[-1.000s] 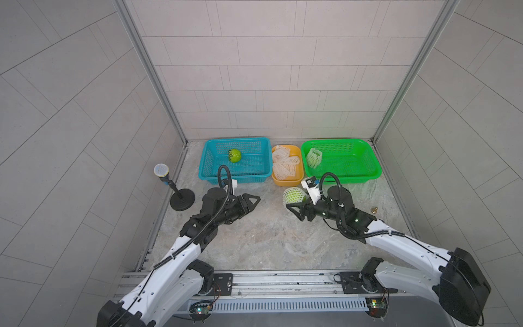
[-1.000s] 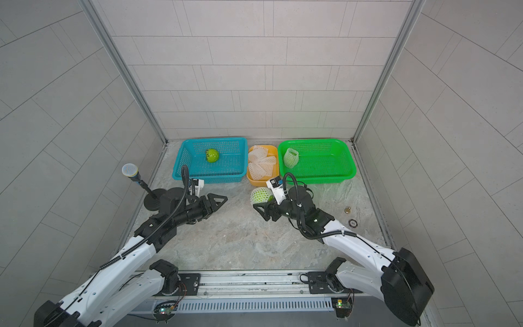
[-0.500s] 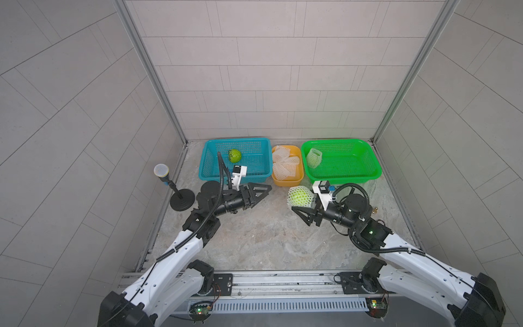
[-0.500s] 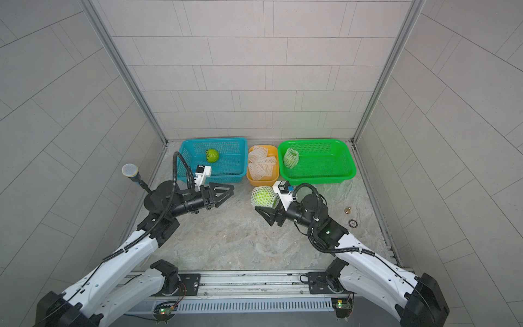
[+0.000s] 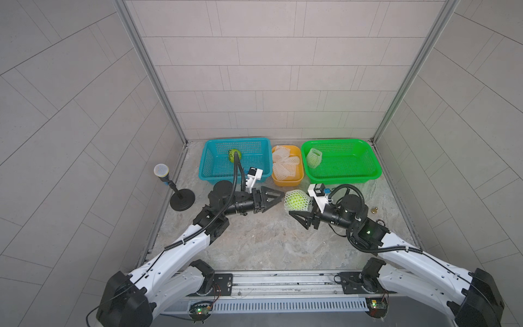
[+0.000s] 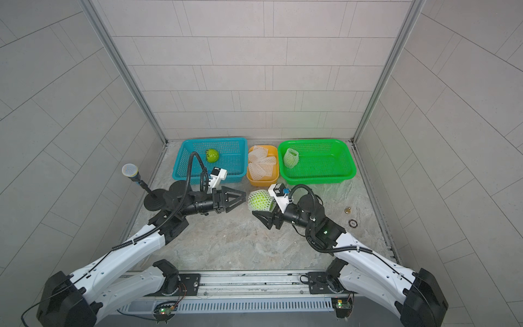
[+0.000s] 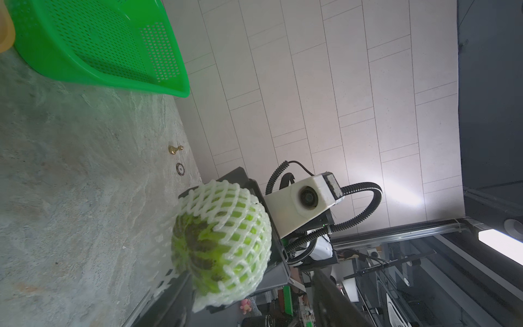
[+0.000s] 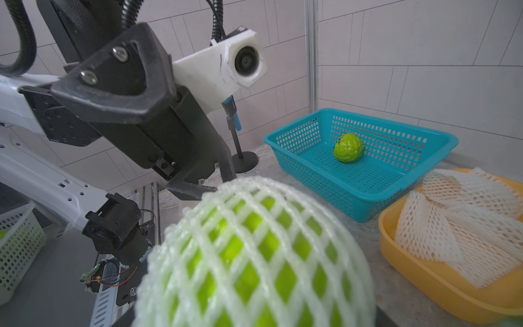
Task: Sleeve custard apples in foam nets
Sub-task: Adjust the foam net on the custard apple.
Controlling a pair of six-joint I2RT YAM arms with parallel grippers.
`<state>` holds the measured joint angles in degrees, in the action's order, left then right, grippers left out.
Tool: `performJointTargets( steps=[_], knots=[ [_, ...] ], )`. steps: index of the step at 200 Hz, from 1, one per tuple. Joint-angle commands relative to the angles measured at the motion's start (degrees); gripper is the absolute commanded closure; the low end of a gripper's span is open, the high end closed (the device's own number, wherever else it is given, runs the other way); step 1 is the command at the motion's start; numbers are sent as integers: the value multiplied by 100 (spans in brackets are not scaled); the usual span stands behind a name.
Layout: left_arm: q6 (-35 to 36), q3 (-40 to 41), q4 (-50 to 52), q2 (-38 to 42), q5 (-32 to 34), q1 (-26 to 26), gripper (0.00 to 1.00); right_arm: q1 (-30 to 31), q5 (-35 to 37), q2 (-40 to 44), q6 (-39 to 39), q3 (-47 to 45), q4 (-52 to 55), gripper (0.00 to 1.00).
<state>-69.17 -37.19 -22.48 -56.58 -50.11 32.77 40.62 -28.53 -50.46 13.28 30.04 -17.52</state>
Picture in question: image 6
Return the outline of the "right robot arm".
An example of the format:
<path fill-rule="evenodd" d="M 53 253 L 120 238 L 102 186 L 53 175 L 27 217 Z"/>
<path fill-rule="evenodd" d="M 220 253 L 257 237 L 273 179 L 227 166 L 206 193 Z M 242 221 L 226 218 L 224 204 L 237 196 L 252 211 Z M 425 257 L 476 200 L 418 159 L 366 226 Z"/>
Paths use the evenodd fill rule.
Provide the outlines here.
<path fill-rule="evenodd" d="M 268 229 L 284 223 L 304 230 L 319 253 L 334 256 L 327 280 L 335 293 L 355 292 L 385 307 L 403 326 L 441 326 L 449 305 L 436 277 L 413 271 L 368 248 L 325 214 L 323 200 L 303 184 L 272 184 L 249 194 L 248 207 Z"/>

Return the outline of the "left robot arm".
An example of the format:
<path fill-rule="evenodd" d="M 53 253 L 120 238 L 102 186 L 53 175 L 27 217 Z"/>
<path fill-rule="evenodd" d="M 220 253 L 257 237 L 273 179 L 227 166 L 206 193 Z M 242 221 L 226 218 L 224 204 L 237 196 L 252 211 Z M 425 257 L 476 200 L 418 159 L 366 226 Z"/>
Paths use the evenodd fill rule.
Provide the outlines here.
<path fill-rule="evenodd" d="M 230 212 L 247 199 L 245 192 L 220 186 L 227 177 L 224 169 L 203 168 L 200 188 L 191 187 L 193 160 L 189 156 L 187 178 L 169 189 L 149 190 L 144 206 L 156 214 L 137 234 L 106 255 L 66 275 L 60 271 L 44 286 L 42 299 L 35 304 L 42 326 L 95 326 L 106 316 L 134 300 L 155 293 L 170 296 L 179 289 L 178 269 L 159 260 L 128 279 L 121 275 L 135 264 L 173 241 L 188 227 L 190 215 Z"/>

